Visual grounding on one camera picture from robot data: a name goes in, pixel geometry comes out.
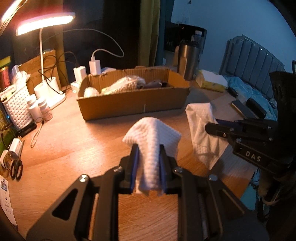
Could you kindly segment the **white paper towel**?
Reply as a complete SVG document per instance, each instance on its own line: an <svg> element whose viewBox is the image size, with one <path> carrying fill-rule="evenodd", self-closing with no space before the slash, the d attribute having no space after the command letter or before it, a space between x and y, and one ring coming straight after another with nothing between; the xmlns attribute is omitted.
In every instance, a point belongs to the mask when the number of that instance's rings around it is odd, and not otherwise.
<svg viewBox="0 0 296 241"><path fill-rule="evenodd" d="M163 193L159 174L160 145L164 146L168 156L176 158L181 136L181 133L153 117L140 119L128 130L122 141L129 146L137 144L139 148L136 193Z"/></svg>
<svg viewBox="0 0 296 241"><path fill-rule="evenodd" d="M217 124L210 103L190 103L186 106L194 155L209 170L222 156L228 142L221 137L210 135L205 130L207 123Z"/></svg>

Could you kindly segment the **grey dotted sock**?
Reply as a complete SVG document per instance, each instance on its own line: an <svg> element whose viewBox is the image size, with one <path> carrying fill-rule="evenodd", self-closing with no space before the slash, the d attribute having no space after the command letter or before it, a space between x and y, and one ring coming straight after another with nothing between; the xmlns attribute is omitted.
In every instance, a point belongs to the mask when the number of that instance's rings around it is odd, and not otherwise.
<svg viewBox="0 0 296 241"><path fill-rule="evenodd" d="M153 89L153 88L167 88L171 85L167 82L162 82L160 80L155 80L146 84L138 85L137 89Z"/></svg>

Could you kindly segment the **bag of cotton swabs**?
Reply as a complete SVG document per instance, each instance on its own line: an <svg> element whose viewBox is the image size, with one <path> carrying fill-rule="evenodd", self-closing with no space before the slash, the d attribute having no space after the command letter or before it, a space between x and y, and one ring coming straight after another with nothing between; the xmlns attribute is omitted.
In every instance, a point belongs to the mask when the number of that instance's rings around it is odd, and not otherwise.
<svg viewBox="0 0 296 241"><path fill-rule="evenodd" d="M112 85L103 88L101 91L102 95L110 95L117 93L124 93L132 90L139 89L141 86L145 85L146 82L144 78L136 75L128 75L123 78L120 78Z"/></svg>

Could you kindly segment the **black glasses case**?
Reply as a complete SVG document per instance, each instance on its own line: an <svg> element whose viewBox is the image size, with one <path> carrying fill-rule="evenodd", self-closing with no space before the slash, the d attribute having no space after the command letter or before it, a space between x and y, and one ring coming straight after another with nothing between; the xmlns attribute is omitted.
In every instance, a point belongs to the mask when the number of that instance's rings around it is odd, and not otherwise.
<svg viewBox="0 0 296 241"><path fill-rule="evenodd" d="M260 119L265 119L266 117L266 110L253 98L249 98L246 101L246 106Z"/></svg>

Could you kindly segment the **light blue blanket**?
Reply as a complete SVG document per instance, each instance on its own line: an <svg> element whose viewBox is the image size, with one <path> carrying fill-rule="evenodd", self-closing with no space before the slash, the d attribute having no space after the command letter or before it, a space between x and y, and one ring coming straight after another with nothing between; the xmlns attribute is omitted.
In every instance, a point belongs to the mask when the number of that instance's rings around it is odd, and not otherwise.
<svg viewBox="0 0 296 241"><path fill-rule="evenodd" d="M253 98L265 111L265 119L277 121L278 111L272 107L270 102L262 95L262 93L244 83L239 77L224 76L228 82L228 87L233 88L238 93L238 99L242 103L246 103L249 98Z"/></svg>

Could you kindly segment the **yellow tissue pack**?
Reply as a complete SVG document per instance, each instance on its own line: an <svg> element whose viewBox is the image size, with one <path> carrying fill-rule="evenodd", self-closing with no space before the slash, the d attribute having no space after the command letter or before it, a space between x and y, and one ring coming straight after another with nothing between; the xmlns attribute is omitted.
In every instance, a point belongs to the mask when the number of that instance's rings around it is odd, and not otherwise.
<svg viewBox="0 0 296 241"><path fill-rule="evenodd" d="M202 89L208 89L222 93L228 87L228 82L222 75L218 75L207 70L197 71L196 82Z"/></svg>

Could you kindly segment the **steel travel mug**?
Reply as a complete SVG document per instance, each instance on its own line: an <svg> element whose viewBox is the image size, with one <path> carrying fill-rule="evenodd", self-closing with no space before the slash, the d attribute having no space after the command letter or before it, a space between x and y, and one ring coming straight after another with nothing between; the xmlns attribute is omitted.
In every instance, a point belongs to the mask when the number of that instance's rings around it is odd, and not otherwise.
<svg viewBox="0 0 296 241"><path fill-rule="evenodd" d="M198 66L200 48L186 44L179 45L177 72L185 80L192 80Z"/></svg>

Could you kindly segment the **white roll in plastic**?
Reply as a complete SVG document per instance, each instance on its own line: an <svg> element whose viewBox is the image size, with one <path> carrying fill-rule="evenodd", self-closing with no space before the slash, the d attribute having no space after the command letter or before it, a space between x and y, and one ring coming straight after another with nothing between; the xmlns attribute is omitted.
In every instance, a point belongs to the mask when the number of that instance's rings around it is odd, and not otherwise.
<svg viewBox="0 0 296 241"><path fill-rule="evenodd" d="M83 97L84 98L90 98L90 97L96 97L96 96L100 96L100 93L99 93L99 91L96 88L94 88L94 87L87 87L84 90L84 94L83 94Z"/></svg>

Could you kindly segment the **white pill bottle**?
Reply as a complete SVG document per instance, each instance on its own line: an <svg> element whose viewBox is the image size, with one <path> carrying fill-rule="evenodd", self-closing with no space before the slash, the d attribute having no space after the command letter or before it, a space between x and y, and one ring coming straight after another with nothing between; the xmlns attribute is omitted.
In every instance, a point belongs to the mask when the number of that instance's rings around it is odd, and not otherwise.
<svg viewBox="0 0 296 241"><path fill-rule="evenodd" d="M44 99L44 98L38 99L37 104L38 104L39 109L43 115L44 120L50 121L53 118L53 114L52 114L50 107L47 104L46 99Z"/></svg>
<svg viewBox="0 0 296 241"><path fill-rule="evenodd" d="M43 121L43 114L40 111L40 108L37 104L37 98L35 94L32 94L26 98L27 107L30 115L36 123Z"/></svg>

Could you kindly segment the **black cylinder flashlight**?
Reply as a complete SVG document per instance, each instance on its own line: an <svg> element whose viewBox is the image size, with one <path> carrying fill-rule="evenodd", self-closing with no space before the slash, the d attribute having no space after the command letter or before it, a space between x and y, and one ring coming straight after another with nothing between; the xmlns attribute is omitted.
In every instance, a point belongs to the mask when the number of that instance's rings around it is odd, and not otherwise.
<svg viewBox="0 0 296 241"><path fill-rule="evenodd" d="M19 131L16 132L16 137L21 137L23 138L26 136L28 133L32 132L37 128L36 122L33 120L31 121L28 125L26 125L24 128L20 129Z"/></svg>

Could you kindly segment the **black monitor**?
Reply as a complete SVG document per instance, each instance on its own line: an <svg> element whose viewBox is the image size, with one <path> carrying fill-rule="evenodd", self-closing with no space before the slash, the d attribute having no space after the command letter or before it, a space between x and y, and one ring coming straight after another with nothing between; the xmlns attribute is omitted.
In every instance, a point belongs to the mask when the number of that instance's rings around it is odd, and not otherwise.
<svg viewBox="0 0 296 241"><path fill-rule="evenodd" d="M204 50L207 30L197 26L175 24L165 21L165 35L164 35L164 50L174 52L175 48L180 44L186 44L193 46L191 43L191 37L195 31L201 31L203 37L203 47L200 49L201 53Z"/></svg>

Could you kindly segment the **white desk lamp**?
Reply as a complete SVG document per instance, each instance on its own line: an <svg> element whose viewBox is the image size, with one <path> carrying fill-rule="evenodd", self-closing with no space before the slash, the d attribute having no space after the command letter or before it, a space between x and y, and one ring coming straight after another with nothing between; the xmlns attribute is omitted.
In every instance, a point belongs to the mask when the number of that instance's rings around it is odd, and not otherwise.
<svg viewBox="0 0 296 241"><path fill-rule="evenodd" d="M39 46L40 46L40 62L41 62L41 77L44 95L50 109L54 109L66 99L66 94L62 93L59 89L54 89L49 84L44 73L44 54L43 54L43 43L42 43L42 31L43 28L53 27L58 25L65 25L73 21L75 18L74 12L61 12L51 13L41 16L36 16L24 21L21 21L16 28L16 36L20 36L29 33L34 30L39 30Z"/></svg>

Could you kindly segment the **brown paper bag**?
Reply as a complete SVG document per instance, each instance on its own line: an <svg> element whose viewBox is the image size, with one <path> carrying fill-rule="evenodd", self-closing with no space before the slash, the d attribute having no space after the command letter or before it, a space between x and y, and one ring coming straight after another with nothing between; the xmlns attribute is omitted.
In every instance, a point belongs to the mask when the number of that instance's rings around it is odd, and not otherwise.
<svg viewBox="0 0 296 241"><path fill-rule="evenodd" d="M61 83L59 79L58 69L56 64L56 50L51 50L46 52L44 55L44 74L46 77L56 77L57 84L61 88ZM41 77L41 59L40 55L19 65L20 71L25 71L27 74L30 74L30 78L27 81L27 89L29 94L33 94L34 87L42 82Z"/></svg>

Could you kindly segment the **white woven basket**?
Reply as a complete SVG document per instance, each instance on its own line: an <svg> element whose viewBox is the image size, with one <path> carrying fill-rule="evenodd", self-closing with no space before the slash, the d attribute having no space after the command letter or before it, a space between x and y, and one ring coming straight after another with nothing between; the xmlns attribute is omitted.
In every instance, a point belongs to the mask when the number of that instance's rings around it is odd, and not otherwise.
<svg viewBox="0 0 296 241"><path fill-rule="evenodd" d="M29 96L27 86L24 85L3 101L4 108L18 131L33 121L26 101Z"/></svg>

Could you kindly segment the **red can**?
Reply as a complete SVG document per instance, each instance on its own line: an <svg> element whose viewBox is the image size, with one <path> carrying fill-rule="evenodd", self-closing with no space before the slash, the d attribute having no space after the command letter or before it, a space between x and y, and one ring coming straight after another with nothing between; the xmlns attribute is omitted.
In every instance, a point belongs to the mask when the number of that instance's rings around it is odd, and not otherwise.
<svg viewBox="0 0 296 241"><path fill-rule="evenodd" d="M5 88L10 86L9 78L9 67L5 66L0 70L0 90L3 91Z"/></svg>

